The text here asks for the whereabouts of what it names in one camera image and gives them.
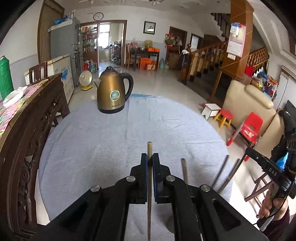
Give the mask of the person's right hand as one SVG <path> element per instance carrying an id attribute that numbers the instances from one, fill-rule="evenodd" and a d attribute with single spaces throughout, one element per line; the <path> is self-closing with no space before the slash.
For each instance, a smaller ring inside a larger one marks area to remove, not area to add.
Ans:
<path id="1" fill-rule="evenodd" d="M 269 187 L 269 190 L 262 202 L 262 206 L 259 211 L 259 218 L 269 217 L 270 210 L 274 205 L 275 208 L 280 208 L 278 213 L 274 216 L 274 221 L 282 219 L 285 213 L 288 210 L 288 202 L 284 198 L 275 198 L 272 199 L 271 195 L 273 194 L 273 185 Z"/>

